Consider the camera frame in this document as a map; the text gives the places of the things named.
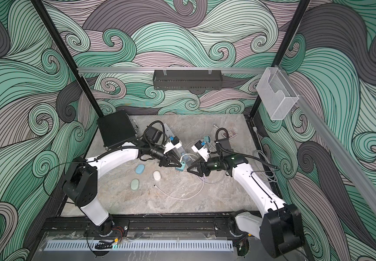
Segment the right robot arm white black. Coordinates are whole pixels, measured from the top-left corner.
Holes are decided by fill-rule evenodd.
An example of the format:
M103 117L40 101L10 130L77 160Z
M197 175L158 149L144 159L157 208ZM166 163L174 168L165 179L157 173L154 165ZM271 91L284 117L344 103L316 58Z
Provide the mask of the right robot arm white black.
M257 237L273 258L283 256L305 245L302 214L294 204L287 204L257 175L249 160L253 156L235 152L228 137L215 135L215 150L209 150L206 141L199 140L192 147L199 154L187 169L199 177L212 171L226 171L247 192L256 204L259 215L250 212L234 214L234 226L242 233Z

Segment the light blue usb charger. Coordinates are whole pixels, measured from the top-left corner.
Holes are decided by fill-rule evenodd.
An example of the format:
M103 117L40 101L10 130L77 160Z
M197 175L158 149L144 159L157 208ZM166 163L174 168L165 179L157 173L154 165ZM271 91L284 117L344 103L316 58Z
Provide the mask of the light blue usb charger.
M182 161L182 159L185 157L185 156L187 156L188 155L188 153L183 153L182 155L181 155L181 157L180 157L180 162Z

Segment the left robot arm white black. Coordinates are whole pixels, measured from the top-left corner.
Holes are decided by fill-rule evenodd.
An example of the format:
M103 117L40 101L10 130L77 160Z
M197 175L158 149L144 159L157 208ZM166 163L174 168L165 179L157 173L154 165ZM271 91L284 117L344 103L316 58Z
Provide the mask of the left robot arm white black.
M154 121L147 126L142 136L138 136L132 126L127 127L123 134L108 134L107 137L114 143L106 152L88 159L78 157L66 172L63 192L90 219L103 237L111 234L115 225L98 199L98 180L101 177L144 155L159 161L159 167L181 167L180 160L173 151L181 147L180 139L166 136L164 129L153 127L156 123L165 126L161 121Z

